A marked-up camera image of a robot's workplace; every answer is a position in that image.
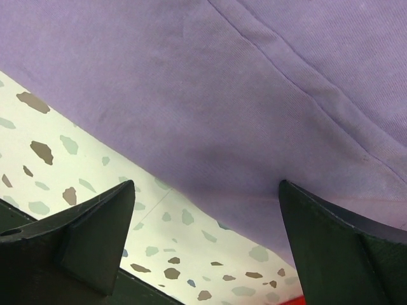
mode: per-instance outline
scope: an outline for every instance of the speckled floor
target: speckled floor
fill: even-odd
[[[121,267],[192,304],[278,304],[301,294],[273,252],[205,215],[0,72],[0,196],[37,219],[132,179]]]

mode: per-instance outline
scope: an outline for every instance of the terrazzo floor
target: terrazzo floor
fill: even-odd
[[[296,271],[84,132],[0,72],[0,197],[37,219],[132,179],[121,267],[185,304],[279,304]]]

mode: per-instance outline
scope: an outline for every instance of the purple fabric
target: purple fabric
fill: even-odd
[[[0,0],[0,70],[292,263],[279,181],[407,222],[404,0]]]

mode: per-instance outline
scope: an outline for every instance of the red object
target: red object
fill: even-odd
[[[296,299],[293,299],[291,301],[285,302],[281,305],[307,305],[307,304],[305,303],[305,298],[302,296],[297,297]]]

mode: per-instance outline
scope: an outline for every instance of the lavender shirt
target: lavender shirt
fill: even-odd
[[[0,70],[292,263],[282,179],[406,225],[406,16],[405,0],[0,0]]]

